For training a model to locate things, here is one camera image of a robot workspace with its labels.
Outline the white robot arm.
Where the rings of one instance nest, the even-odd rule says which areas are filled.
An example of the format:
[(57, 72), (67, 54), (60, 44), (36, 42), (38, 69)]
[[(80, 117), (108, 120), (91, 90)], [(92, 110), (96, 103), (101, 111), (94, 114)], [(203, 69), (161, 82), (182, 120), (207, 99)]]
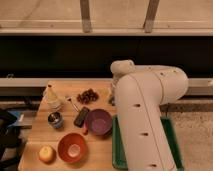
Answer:
[(112, 94), (129, 171), (177, 171), (160, 107), (187, 92), (186, 73), (174, 66), (114, 61)]

